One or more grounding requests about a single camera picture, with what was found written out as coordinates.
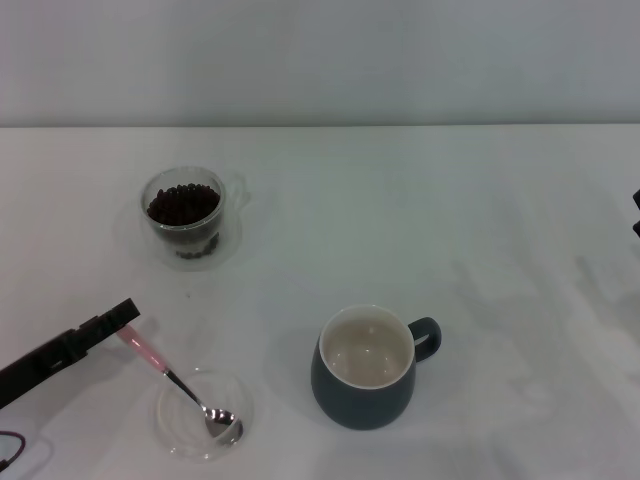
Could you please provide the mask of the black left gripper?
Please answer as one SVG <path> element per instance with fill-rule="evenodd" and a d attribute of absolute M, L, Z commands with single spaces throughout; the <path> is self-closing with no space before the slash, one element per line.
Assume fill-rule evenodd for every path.
<path fill-rule="evenodd" d="M 53 375 L 85 357 L 89 350 L 140 316 L 131 298 L 37 347 L 1 370 L 4 408 Z"/>

